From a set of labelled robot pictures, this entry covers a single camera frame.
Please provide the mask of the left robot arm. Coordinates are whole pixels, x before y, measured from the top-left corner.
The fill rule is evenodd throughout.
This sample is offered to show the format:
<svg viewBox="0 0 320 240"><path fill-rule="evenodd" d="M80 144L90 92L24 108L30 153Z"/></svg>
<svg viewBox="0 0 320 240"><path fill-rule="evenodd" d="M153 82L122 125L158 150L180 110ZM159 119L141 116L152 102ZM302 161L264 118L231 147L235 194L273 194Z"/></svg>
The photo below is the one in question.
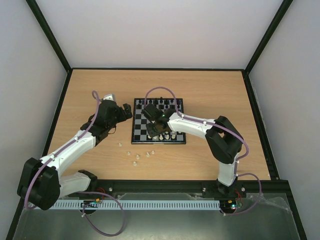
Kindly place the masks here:
<svg viewBox="0 0 320 240"><path fill-rule="evenodd" d="M65 170L80 156L104 140L118 123L132 118L131 106L118 106L114 100L104 99L96 112L80 127L68 142L40 159L28 159L22 170L17 194L29 204L48 210L64 196L84 192L94 186L97 177L86 171L63 176Z"/></svg>

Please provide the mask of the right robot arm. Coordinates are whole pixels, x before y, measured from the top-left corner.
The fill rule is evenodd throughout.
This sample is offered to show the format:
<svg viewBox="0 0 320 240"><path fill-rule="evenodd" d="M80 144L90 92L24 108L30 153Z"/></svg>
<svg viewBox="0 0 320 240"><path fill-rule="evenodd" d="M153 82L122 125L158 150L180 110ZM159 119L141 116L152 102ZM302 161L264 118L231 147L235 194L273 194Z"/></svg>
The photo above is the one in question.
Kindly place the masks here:
<svg viewBox="0 0 320 240"><path fill-rule="evenodd" d="M141 114L151 137L164 132L182 132L206 140L213 157L219 162L217 191L229 196L236 189L239 160L249 154L249 146L228 118L205 119L187 115L178 109L162 111L153 104L146 105Z"/></svg>

